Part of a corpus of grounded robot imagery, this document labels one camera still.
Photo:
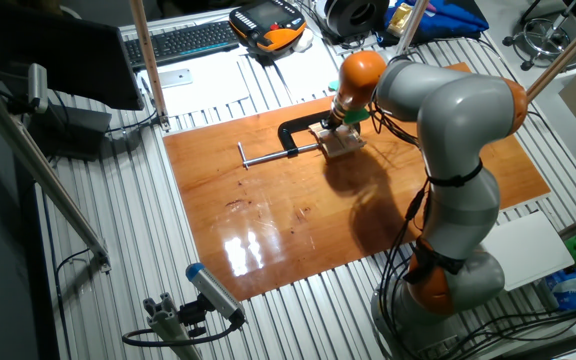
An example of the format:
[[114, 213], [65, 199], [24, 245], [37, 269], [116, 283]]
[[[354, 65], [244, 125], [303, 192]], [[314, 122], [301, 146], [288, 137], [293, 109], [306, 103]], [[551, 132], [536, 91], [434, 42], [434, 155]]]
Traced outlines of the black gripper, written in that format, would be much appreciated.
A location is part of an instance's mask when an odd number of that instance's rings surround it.
[[322, 132], [329, 132], [330, 130], [330, 132], [333, 134], [336, 133], [337, 128], [339, 128], [343, 124], [344, 124], [343, 119], [339, 118], [335, 114], [330, 114], [320, 121], [320, 125], [322, 126]]

